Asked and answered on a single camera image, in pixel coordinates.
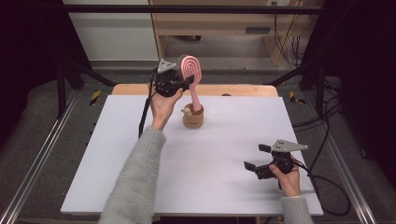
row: white table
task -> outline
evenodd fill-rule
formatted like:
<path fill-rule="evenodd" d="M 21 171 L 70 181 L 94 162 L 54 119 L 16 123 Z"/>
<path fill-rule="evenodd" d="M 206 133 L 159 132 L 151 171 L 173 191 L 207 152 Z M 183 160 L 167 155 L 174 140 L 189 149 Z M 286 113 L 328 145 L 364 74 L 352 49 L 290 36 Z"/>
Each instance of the white table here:
<path fill-rule="evenodd" d="M 138 136 L 146 96 L 108 96 L 61 212 L 100 214 L 121 167 Z M 282 214 L 274 179 L 259 180 L 245 170 L 244 161 L 262 165 L 272 158 L 258 144 L 277 139 L 296 142 L 280 97 L 200 96 L 205 107 L 204 125 L 183 126 L 181 108 L 189 95 L 176 104 L 164 133 L 154 212 L 157 216 L 259 217 Z M 146 126 L 152 121 L 150 111 Z M 304 162 L 300 151 L 292 152 Z M 313 216 L 323 215 L 305 171 L 301 189 Z"/>

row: dark background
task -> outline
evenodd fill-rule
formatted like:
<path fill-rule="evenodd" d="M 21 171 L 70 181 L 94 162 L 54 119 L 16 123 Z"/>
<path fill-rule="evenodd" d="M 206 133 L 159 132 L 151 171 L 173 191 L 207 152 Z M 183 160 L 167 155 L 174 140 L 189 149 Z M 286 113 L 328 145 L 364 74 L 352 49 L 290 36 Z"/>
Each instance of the dark background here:
<path fill-rule="evenodd" d="M 353 1 L 326 1 L 347 10 Z M 339 77 L 341 100 L 362 156 L 377 160 L 396 188 L 396 2 L 357 0 L 327 42 L 325 76 Z M 304 61 L 315 55 L 339 15 L 319 17 Z"/>
<path fill-rule="evenodd" d="M 68 14 L 40 11 L 39 6 L 38 1 L 0 1 L 0 145 L 26 107 L 29 91 L 55 80 L 66 54 L 91 68 Z M 78 77 L 77 70 L 64 69 Z"/>

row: gray sleeve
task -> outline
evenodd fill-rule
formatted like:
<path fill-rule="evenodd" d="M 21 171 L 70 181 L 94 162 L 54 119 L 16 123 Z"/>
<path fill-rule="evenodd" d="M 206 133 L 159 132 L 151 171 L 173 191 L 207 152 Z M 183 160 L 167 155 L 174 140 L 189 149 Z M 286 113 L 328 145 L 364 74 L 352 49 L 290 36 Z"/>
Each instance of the gray sleeve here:
<path fill-rule="evenodd" d="M 285 224 L 309 224 L 314 223 L 308 211 L 308 205 L 305 198 L 282 197 L 281 203 L 283 207 L 283 216 Z"/>
<path fill-rule="evenodd" d="M 151 223 L 165 140 L 151 127 L 142 133 L 107 198 L 100 224 Z"/>

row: hand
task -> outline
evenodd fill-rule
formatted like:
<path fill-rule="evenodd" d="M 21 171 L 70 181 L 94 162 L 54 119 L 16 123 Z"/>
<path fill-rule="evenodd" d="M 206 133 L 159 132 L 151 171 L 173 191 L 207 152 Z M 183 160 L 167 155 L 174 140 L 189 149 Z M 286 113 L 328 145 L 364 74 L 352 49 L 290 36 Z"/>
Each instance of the hand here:
<path fill-rule="evenodd" d="M 300 172 L 298 170 L 298 166 L 296 164 L 293 165 L 290 173 L 283 174 L 279 168 L 275 165 L 270 165 L 271 172 L 276 175 L 279 180 L 280 186 L 283 189 L 283 193 L 286 197 L 293 197 L 301 195 L 300 192 Z"/>
<path fill-rule="evenodd" d="M 183 95 L 183 90 L 179 89 L 172 97 L 163 97 L 159 93 L 154 93 L 151 102 L 151 112 L 153 121 L 151 127 L 162 131 L 173 113 L 175 103 Z"/>

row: white cabinet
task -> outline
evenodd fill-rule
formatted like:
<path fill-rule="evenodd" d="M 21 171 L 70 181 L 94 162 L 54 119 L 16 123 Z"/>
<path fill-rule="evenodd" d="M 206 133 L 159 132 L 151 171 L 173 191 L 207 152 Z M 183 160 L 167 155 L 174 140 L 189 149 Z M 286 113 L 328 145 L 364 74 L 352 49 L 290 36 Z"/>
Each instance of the white cabinet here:
<path fill-rule="evenodd" d="M 64 0 L 66 5 L 148 5 L 147 0 Z M 69 13 L 90 61 L 158 61 L 149 13 Z"/>

